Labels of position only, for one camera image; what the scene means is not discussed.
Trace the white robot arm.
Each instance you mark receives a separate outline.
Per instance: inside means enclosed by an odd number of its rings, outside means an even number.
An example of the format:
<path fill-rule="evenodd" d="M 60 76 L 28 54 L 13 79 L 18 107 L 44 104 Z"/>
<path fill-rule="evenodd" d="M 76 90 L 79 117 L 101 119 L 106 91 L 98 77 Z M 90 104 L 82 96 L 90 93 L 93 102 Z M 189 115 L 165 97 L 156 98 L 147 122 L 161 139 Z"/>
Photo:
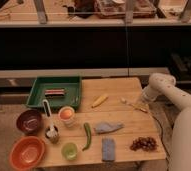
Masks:
<path fill-rule="evenodd" d="M 165 95 L 179 110 L 173 128 L 169 171 L 191 171 L 191 94 L 176 87 L 172 75 L 153 73 L 141 100 L 151 103 Z"/>

